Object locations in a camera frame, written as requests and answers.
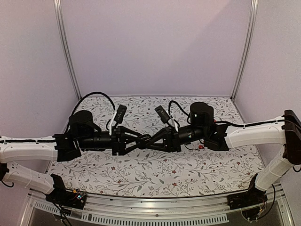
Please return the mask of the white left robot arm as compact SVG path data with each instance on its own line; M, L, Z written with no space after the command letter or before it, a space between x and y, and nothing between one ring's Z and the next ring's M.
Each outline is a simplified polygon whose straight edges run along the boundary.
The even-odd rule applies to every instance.
M93 121L90 111L81 110L69 117L69 130L42 138L0 138L0 179L23 185L51 195L59 204L66 204L70 194L59 175L40 174L19 166L17 161L71 161L83 151L105 151L125 155L136 148L146 147L149 135L142 135L123 126L103 131Z

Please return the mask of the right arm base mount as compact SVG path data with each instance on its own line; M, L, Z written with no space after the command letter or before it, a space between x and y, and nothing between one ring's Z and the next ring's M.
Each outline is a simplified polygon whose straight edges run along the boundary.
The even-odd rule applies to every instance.
M258 174L255 174L249 184L248 189L245 192L230 194L227 196L227 205L231 210L240 209L256 204L266 202L266 190L262 191L255 187L255 181Z

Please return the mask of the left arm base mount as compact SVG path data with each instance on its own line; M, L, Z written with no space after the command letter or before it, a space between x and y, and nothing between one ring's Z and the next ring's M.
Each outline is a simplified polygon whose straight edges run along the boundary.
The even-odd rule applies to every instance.
M57 205L84 209L87 192L75 189L69 191L65 188L64 182L59 175L51 174L53 180L53 190L49 194L45 194L46 200Z

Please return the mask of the black earbud charging case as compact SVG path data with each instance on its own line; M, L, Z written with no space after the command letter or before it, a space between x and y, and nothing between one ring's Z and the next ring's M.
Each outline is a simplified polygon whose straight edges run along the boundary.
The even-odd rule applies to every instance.
M147 144L147 142L151 139L151 135L149 135L149 134L144 134L144 135L141 135L141 136L139 136L138 137L139 138L139 141L138 141L138 147L140 148L140 149L144 149L145 148L145 146L146 146L146 144Z

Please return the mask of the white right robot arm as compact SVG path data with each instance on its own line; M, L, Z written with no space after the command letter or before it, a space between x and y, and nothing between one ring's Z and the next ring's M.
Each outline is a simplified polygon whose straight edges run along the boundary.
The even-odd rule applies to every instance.
M181 146L203 140L212 151L228 151L241 146L281 144L277 156L261 172L253 176L243 195L247 205L254 205L267 189L289 169L301 163L301 122L292 110L277 118L249 124L214 121L214 109L204 102L190 105L190 124L179 129L165 127L141 148L163 152L179 152Z

